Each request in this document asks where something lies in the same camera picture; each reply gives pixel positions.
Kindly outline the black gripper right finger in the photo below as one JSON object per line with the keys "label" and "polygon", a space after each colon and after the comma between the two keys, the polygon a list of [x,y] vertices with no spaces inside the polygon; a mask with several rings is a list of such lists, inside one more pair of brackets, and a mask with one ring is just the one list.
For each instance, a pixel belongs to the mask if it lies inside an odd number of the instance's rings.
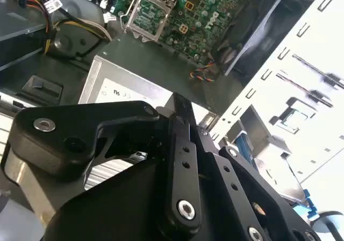
{"label": "black gripper right finger", "polygon": [[207,209],[221,240],[319,240],[244,157],[231,146],[217,149],[200,126],[192,130],[205,177]]}

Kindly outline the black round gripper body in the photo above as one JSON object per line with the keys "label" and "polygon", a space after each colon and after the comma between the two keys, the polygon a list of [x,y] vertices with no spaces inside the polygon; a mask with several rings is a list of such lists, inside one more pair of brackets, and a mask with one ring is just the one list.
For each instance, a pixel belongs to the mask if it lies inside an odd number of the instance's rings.
{"label": "black round gripper body", "polygon": [[44,240],[236,240],[237,225],[196,162],[140,162],[64,204]]}

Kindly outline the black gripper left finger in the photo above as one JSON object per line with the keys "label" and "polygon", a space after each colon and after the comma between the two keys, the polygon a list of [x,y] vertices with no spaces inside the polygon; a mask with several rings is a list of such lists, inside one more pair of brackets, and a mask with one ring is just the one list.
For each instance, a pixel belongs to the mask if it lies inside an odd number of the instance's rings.
{"label": "black gripper left finger", "polygon": [[50,215],[74,197],[147,160],[197,163],[189,100],[171,97],[172,114],[127,101],[28,108],[14,119],[5,175],[35,212]]}

